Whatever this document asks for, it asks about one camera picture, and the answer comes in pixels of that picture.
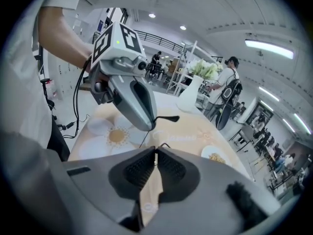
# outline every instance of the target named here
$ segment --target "ceiling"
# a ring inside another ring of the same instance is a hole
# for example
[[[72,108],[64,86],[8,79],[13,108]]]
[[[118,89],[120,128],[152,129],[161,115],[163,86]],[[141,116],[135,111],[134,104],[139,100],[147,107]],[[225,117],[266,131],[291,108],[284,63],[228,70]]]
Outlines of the ceiling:
[[[313,130],[311,49],[296,16],[281,0],[88,0],[95,7],[123,7],[154,12],[157,23],[183,24],[190,34],[212,46],[220,56],[237,56],[238,72],[253,86],[263,86],[280,102],[260,94],[274,112],[296,129],[302,142],[313,141],[294,118],[298,113]],[[245,39],[266,41],[294,51],[290,60],[246,47]]]

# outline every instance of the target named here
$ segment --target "person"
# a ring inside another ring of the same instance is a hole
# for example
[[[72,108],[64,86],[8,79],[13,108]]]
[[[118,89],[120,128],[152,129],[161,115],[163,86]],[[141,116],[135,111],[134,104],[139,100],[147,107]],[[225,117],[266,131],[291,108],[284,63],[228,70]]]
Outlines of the person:
[[[163,68],[164,72],[168,72],[168,64],[165,65],[165,67]]]
[[[264,138],[260,141],[259,146],[260,146],[260,147],[265,146],[266,143],[268,142],[269,137],[270,137],[270,132],[269,132],[269,131],[266,131],[265,134],[264,134]]]
[[[274,159],[277,161],[284,152],[281,148],[279,148],[279,143],[274,146],[273,150],[275,151]]]
[[[240,112],[240,110],[242,109],[244,105],[245,105],[245,102],[241,102],[241,103],[237,102],[236,106],[231,111],[230,119],[234,119],[234,117],[236,117],[236,115]]]
[[[207,115],[211,114],[208,117],[210,121],[224,104],[221,94],[226,85],[234,79],[239,79],[239,75],[237,73],[238,65],[238,58],[234,56],[231,57],[227,62],[227,68],[223,69],[217,82],[213,86],[208,87],[210,98],[206,110],[208,111]]]
[[[281,157],[279,160],[277,160],[275,162],[275,167],[276,167],[275,172],[280,173],[284,169],[286,169],[286,167],[292,163],[294,157],[295,157],[295,154],[292,153],[291,155],[286,155],[285,157]]]
[[[251,125],[254,127],[254,131],[255,131],[255,134],[253,135],[253,137],[255,139],[259,138],[260,135],[262,135],[262,133],[264,132],[264,126],[265,126],[265,117],[263,114],[260,114],[258,117],[256,117]],[[242,144],[244,143],[245,140],[241,137],[239,138],[237,141],[235,141],[235,145],[239,145],[238,143]]]
[[[152,64],[152,70],[151,70],[151,74],[154,75],[155,70],[156,70],[156,64],[157,62],[160,60],[160,55],[162,55],[162,52],[159,51],[157,54],[154,54],[152,59],[151,59],[151,64]]]
[[[261,113],[258,117],[255,117],[251,126],[254,128],[256,133],[261,131],[265,126],[265,116]]]
[[[69,149],[45,100],[33,51],[39,43],[58,58],[83,67],[92,49],[67,24],[62,11],[75,10],[78,1],[34,0],[17,21],[1,57],[1,86],[6,91],[1,97],[1,130],[55,150],[62,161],[67,161]]]
[[[272,148],[272,146],[274,145],[275,143],[275,138],[272,136],[270,138],[270,140],[268,141],[268,144],[266,145],[268,148]]]
[[[261,131],[255,133],[253,135],[255,141],[254,144],[257,145],[259,141],[261,141],[265,137],[265,133],[267,132],[267,128],[263,128]]]

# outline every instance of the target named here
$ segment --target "railing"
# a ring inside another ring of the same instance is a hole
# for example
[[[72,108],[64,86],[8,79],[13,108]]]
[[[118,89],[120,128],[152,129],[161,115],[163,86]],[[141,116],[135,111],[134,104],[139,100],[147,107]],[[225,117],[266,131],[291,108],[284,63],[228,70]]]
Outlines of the railing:
[[[150,43],[154,43],[156,45],[163,46],[165,48],[171,49],[179,54],[181,54],[182,50],[184,49],[183,46],[177,45],[167,39],[161,38],[159,36],[143,32],[140,30],[135,30],[138,33],[138,36],[143,41],[148,41]]]
[[[223,57],[215,57],[215,56],[212,56],[212,58],[214,58],[216,60],[216,62],[222,62],[223,60]]]

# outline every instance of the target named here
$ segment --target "fluorescent light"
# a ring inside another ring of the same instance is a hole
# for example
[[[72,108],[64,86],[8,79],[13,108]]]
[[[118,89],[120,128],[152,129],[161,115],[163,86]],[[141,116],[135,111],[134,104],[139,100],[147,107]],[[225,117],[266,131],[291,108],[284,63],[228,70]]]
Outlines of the fluorescent light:
[[[288,127],[292,130],[292,132],[294,132],[294,129],[290,126],[290,124],[288,124],[288,122],[284,119],[283,119],[283,121],[286,123],[286,125],[288,125]]]
[[[262,100],[261,100],[261,103],[263,103],[266,107],[268,107],[271,111],[274,111],[271,107],[269,107],[265,102],[263,102]]]
[[[265,92],[267,95],[270,95],[272,98],[274,98],[277,102],[279,102],[279,99],[275,97],[272,93],[269,93],[267,90],[263,89],[262,87],[259,87],[259,89],[263,92]]]
[[[311,131],[309,128],[305,125],[305,123],[302,121],[302,119],[295,113],[294,116],[299,120],[299,122],[302,124],[302,126],[306,129],[307,133],[311,134]]]
[[[289,49],[279,47],[277,45],[261,42],[261,41],[255,41],[255,40],[245,40],[245,43],[248,47],[252,48],[258,48],[258,49],[264,49],[271,52],[274,52],[276,54],[282,55],[284,57],[293,59],[293,52]]]

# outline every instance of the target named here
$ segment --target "black cable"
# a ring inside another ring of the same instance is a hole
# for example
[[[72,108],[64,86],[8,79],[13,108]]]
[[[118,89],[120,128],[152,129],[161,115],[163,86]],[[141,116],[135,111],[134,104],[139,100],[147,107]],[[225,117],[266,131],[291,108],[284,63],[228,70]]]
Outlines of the black cable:
[[[164,145],[166,145],[167,147],[171,148],[167,143],[163,143],[160,146],[164,146]]]
[[[90,115],[89,115],[89,114],[86,114],[85,120],[84,120],[84,121],[80,121],[80,122],[81,122],[81,123],[85,122],[85,121],[87,120],[87,117],[90,117]]]
[[[149,132],[150,132],[150,131],[147,132],[147,134],[146,134],[145,138],[143,139],[143,141],[142,141],[141,145],[139,146],[139,148],[142,146],[143,142],[145,142],[146,137],[148,136]]]
[[[91,60],[91,55],[90,57],[86,60],[86,62],[84,63],[84,66],[83,66],[83,69],[82,69],[82,72],[80,73],[79,75],[79,78],[77,80],[77,84],[75,86],[75,90],[74,90],[74,95],[73,95],[73,109],[74,109],[74,114],[76,116],[76,131],[75,131],[75,135],[74,136],[71,136],[71,135],[64,135],[63,138],[65,139],[73,139],[77,136],[78,134],[78,130],[79,130],[79,112],[78,112],[78,91],[79,91],[79,85],[83,79],[83,75],[84,75],[84,72],[89,64]]]

